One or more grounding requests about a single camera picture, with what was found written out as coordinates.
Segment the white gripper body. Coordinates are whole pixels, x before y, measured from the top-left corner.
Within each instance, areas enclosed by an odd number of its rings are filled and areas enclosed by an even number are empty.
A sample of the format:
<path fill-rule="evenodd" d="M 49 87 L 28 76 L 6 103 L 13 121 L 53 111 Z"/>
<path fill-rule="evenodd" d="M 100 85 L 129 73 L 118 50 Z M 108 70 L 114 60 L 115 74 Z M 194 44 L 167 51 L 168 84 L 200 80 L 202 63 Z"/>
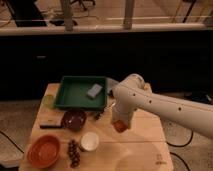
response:
<path fill-rule="evenodd" d="M 133 114 L 132 113 L 113 113 L 112 114 L 112 124 L 117 122 L 122 122 L 128 129 L 131 128 Z"/>

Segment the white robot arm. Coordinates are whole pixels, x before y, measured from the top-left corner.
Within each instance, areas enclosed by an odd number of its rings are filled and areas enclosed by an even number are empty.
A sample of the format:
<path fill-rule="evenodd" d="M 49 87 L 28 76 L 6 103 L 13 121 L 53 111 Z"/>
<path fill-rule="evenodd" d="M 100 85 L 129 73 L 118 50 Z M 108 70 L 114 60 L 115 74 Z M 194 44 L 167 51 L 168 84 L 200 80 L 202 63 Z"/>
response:
<path fill-rule="evenodd" d="M 119 133 L 131 127 L 134 111 L 142 109 L 213 139 L 213 105 L 150 93 L 138 74 L 127 76 L 112 91 L 111 123 Z"/>

